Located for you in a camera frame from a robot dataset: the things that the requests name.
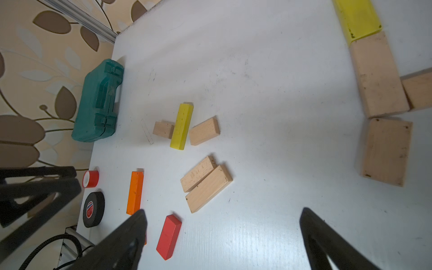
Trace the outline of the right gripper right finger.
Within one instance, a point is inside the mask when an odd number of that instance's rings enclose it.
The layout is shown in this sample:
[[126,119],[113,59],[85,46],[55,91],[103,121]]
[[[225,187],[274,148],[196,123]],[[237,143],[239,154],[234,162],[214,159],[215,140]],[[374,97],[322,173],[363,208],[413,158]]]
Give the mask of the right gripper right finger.
[[378,269],[311,209],[302,210],[299,223],[311,269],[332,269],[330,259],[340,270]]

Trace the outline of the yellow block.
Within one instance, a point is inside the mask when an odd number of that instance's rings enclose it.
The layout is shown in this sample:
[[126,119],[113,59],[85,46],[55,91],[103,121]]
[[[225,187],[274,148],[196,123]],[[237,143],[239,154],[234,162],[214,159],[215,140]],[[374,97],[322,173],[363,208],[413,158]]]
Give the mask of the yellow block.
[[184,150],[186,138],[190,128],[194,106],[190,103],[180,104],[170,147],[176,150]]
[[333,0],[333,5],[349,46],[383,28],[370,0]]

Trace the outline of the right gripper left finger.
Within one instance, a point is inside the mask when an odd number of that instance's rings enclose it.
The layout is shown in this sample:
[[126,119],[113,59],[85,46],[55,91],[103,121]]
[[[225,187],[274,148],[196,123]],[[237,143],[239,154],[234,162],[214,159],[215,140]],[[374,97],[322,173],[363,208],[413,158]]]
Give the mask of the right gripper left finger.
[[144,247],[146,230],[146,214],[140,209],[69,268],[136,270]]

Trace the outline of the small wooden block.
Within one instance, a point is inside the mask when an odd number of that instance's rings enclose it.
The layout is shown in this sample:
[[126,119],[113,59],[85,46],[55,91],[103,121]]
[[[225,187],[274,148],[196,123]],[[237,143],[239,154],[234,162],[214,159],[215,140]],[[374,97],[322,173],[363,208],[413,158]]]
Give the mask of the small wooden block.
[[173,136],[174,124],[171,122],[157,121],[154,125],[153,135],[171,139]]

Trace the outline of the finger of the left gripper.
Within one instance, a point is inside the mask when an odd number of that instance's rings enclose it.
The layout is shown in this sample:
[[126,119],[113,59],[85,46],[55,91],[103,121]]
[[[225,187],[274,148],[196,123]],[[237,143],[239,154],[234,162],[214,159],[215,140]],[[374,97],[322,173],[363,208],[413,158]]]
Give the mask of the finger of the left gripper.
[[50,204],[1,240],[3,262],[36,231],[77,197],[82,189],[73,166],[1,169],[1,226],[12,225],[50,195]]

